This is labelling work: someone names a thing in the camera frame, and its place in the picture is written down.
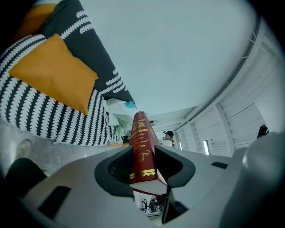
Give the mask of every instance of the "gray machine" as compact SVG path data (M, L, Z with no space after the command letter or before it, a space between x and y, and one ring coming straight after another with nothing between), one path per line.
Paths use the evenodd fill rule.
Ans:
M285 133L269 134L221 157L155 148L167 182L164 228L241 227L278 193L285 173ZM129 176L132 147L71 162L21 200L43 227L151 228L136 208Z

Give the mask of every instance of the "white ceiling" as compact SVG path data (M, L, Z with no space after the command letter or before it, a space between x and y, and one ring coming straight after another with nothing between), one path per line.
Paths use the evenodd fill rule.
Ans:
M233 0L81 0L138 108L150 115L208 102L255 26Z

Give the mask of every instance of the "cap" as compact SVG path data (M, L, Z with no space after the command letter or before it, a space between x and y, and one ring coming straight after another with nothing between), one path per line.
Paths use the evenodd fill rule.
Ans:
M173 132L171 130L168 130L165 134L169 135L169 136L174 136Z

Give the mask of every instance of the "yellow pillow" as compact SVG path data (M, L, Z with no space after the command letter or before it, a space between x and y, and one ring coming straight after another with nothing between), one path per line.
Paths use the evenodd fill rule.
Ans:
M58 34L23 57L9 74L85 115L98 79L94 71L73 57Z

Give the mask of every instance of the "black and white patterned cushion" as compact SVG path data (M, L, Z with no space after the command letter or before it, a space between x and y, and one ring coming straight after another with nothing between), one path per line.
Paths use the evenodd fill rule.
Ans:
M79 0L57 4L41 33L47 38L58 33L73 56L97 73L94 87L103 97L133 101Z
M9 70L25 55L46 40L42 34L27 36L0 57L0 117L17 128L74 145L97 146L121 141L108 126L102 95L94 89L88 115L74 110L9 75Z

